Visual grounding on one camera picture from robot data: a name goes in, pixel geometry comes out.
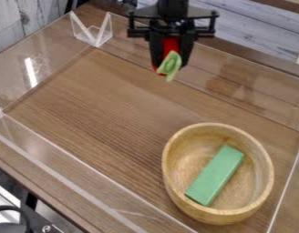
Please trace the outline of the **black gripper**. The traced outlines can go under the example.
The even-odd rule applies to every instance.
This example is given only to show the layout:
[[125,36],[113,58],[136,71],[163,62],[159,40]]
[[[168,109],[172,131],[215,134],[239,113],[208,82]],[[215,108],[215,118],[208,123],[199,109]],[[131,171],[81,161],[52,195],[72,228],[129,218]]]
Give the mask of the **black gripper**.
[[156,5],[149,5],[129,12],[128,37],[148,37],[152,66],[157,68],[163,61],[164,36],[180,37],[181,67],[188,64],[196,38],[211,37],[215,34],[215,23],[219,13],[215,10],[187,7],[181,15],[168,9],[168,14],[161,15]]

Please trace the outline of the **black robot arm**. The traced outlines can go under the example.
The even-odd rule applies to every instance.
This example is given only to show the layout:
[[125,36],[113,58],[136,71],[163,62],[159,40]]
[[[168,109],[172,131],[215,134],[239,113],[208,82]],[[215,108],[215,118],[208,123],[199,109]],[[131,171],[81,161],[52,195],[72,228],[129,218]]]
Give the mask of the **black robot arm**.
[[156,0],[129,11],[128,37],[143,38],[149,44],[152,68],[157,70],[169,52],[187,66],[193,44],[201,37],[215,36],[219,13],[189,5],[189,0]]

